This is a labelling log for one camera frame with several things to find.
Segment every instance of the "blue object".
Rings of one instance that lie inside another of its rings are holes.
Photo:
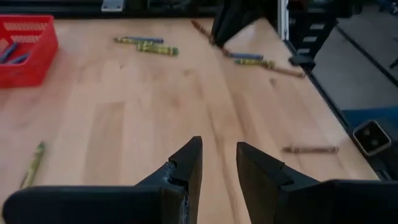
[[[131,40],[140,40],[140,41],[148,41],[158,44],[163,44],[163,38],[152,38],[152,37],[123,37]]]
[[[15,49],[17,49],[17,47],[18,44],[14,42],[8,48],[6,48],[4,53],[0,55],[0,63],[6,62],[6,60],[10,57],[10,55],[15,52]]]
[[[229,57],[231,57],[231,58],[241,58],[241,59],[254,59],[254,60],[262,60],[264,58],[263,55],[241,54],[241,53],[230,53]]]
[[[379,118],[382,118],[393,126],[398,127],[398,106],[363,110],[343,110],[342,113],[347,120],[350,129],[354,129],[365,121]]]
[[[26,53],[24,55],[21,55],[19,57],[16,57],[12,60],[10,60],[9,62],[7,62],[7,64],[18,64],[18,63],[22,63],[24,62],[29,56],[29,53]]]

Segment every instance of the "wood grain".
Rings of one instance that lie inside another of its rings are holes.
[[[198,21],[210,30],[212,20]],[[60,49],[45,83],[0,92],[0,202],[17,190],[40,141],[48,149],[35,183],[134,185],[202,136],[199,223],[250,223],[236,170],[238,141],[318,180],[377,179],[308,78],[235,65],[188,19],[55,26]],[[180,54],[144,54],[112,41],[125,35],[163,37]],[[301,72],[265,20],[226,46]],[[281,153],[292,144],[340,151]]]

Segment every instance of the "red plastic basket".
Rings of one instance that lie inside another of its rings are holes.
[[[0,88],[40,85],[57,53],[52,16],[0,16],[0,53],[17,42],[9,60],[29,53],[18,64],[0,64]]]

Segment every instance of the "wooden tabletop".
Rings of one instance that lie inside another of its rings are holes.
[[[212,20],[199,19],[207,29]],[[308,78],[235,65],[188,19],[56,21],[58,54],[42,86],[0,91],[0,202],[47,143],[38,185],[134,185],[192,136],[203,138],[199,223],[249,223],[236,142],[246,141],[318,180],[377,179]],[[163,37],[178,57],[116,44]],[[289,67],[265,20],[227,43]],[[289,144],[337,154],[287,154]]]

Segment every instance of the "gray floor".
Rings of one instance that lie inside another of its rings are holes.
[[[339,26],[398,79],[398,67],[388,68],[398,57],[398,18],[370,6]],[[398,88],[336,30],[315,61],[313,73],[339,108],[398,106]]]

